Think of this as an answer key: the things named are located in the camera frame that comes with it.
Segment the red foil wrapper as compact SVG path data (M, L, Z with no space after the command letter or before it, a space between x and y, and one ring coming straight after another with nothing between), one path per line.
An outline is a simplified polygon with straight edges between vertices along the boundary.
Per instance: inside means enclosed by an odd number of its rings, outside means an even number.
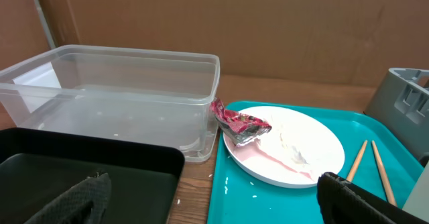
M223 133L238 148L253 142L272 129L272 126L262 119L226 109L220 99L216 99L210 104L210 110Z

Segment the wooden chopstick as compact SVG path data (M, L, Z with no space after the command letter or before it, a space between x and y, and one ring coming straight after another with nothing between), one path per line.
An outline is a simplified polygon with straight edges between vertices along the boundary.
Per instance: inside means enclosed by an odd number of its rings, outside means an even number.
M391 205L397 206L397 203L396 203L396 200L395 200L395 197L394 197L394 193L392 191L391 184L389 182L389 178L388 178L387 172L385 170L385 166L383 164L383 161L381 159L379 150L378 150L377 145L376 145L376 143L375 143L374 140L371 141L371 146L373 148L373 154L375 156L375 161L376 161L376 164L377 164L378 172L379 172L379 175L380 175L381 183L383 185L383 189L385 191L385 195L386 195L387 201Z
M347 181L349 181L349 182L352 182L352 181L353 181L353 179L354 179L354 177L355 177L355 175L356 175L357 169L358 169L358 167L359 167L359 164L361 163L361 160L362 160L363 155L364 155L364 153L365 153L365 150L366 150L367 144L368 144L368 141L367 141L367 140L365 140L365 141L363 142L363 145L361 146L361 148L360 148L360 150L359 150L359 152L358 152L358 154L357 154L356 158L355 158L355 161L353 162L353 165L352 165L352 167L351 167L351 169L350 169L350 171L349 171L348 175L347 175L347 178L346 178L346 180L347 180Z

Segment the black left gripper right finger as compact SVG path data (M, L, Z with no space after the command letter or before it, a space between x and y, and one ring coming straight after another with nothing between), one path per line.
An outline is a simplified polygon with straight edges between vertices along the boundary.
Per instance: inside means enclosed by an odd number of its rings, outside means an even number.
M325 224L428 224L332 172L319 177L316 197Z

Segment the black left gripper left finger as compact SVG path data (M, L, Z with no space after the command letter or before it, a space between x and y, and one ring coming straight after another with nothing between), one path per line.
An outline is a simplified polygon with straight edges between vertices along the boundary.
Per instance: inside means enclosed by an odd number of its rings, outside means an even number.
M109 174L98 172L60 194L26 223L100 224L109 205L111 190Z

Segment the large white plate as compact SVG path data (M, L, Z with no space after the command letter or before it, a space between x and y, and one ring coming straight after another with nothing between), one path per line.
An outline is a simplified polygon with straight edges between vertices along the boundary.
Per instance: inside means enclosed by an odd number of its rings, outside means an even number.
M310 188L323 173L338 174L343 168L341 141L315 118L287 107L257 106L240 112L272 126L242 147L223 136L229 157L252 177L284 188Z

